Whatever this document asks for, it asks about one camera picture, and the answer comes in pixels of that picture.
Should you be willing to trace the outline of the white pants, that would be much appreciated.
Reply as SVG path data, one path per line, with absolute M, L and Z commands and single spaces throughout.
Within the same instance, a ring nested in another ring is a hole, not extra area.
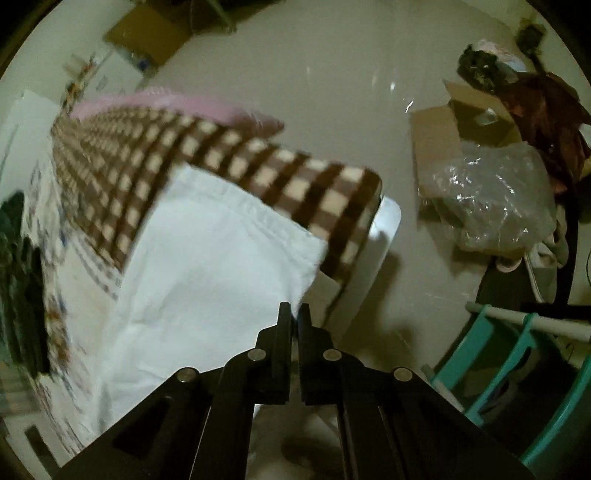
M 297 308 L 328 245 L 235 184 L 179 167 L 143 223 L 99 344 L 86 423 L 114 425 L 184 367 L 208 371 Z

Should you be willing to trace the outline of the teal plastic stool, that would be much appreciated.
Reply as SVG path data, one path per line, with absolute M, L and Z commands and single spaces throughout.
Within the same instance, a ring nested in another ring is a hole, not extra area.
M 558 345 L 588 347 L 590 326 L 478 303 L 466 308 L 474 321 L 446 359 L 423 371 L 472 423 L 549 478 L 590 435 L 590 361 L 576 367 Z

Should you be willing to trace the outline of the floral fleece blanket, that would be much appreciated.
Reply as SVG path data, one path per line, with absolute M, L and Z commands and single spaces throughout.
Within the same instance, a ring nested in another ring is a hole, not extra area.
M 66 218 L 48 154 L 33 167 L 22 232 L 41 252 L 48 334 L 50 373 L 35 391 L 65 451 L 76 455 L 96 437 L 89 420 L 95 364 L 122 276 Z

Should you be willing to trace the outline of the folded dark green garment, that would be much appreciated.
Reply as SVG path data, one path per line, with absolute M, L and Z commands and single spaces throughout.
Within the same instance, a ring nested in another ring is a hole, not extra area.
M 50 372 L 41 251 L 21 233 L 24 194 L 1 204 L 1 360 L 36 378 Z

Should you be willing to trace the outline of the clear plastic bag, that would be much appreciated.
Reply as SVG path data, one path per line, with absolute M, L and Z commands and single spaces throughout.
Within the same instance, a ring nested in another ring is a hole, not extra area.
M 466 252 L 516 258 L 556 228 L 556 203 L 538 151 L 527 143 L 463 141 L 460 155 L 428 169 L 420 192 Z

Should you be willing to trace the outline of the brown checkered blanket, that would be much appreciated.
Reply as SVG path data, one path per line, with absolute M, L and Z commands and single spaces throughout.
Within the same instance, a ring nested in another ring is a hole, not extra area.
M 383 182 L 371 169 L 164 109 L 113 107 L 83 120 L 61 114 L 50 135 L 66 214 L 117 269 L 176 167 L 197 167 L 235 184 L 325 240 L 320 269 L 341 285 L 381 200 Z

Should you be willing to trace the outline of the cardboard box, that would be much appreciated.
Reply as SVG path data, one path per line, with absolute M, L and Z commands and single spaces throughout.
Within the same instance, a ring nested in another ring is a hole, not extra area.
M 499 200 L 543 170 L 502 102 L 447 81 L 449 100 L 410 116 L 416 182 L 425 200 Z

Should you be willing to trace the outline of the dark red cloth pile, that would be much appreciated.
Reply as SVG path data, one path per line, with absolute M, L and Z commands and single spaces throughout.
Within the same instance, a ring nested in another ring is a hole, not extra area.
M 573 87 L 545 69 L 537 51 L 530 49 L 525 56 L 533 64 L 532 72 L 518 72 L 498 55 L 469 45 L 457 72 L 472 87 L 502 102 L 522 140 L 539 152 L 554 190 L 563 193 L 580 181 L 590 158 L 590 146 L 580 132 L 590 123 L 590 113 Z

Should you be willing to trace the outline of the flat cardboard piece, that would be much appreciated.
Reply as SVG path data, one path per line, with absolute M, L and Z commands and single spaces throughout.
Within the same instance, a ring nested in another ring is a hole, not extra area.
M 160 4 L 136 4 L 103 39 L 137 58 L 162 67 L 191 38 L 188 21 Z

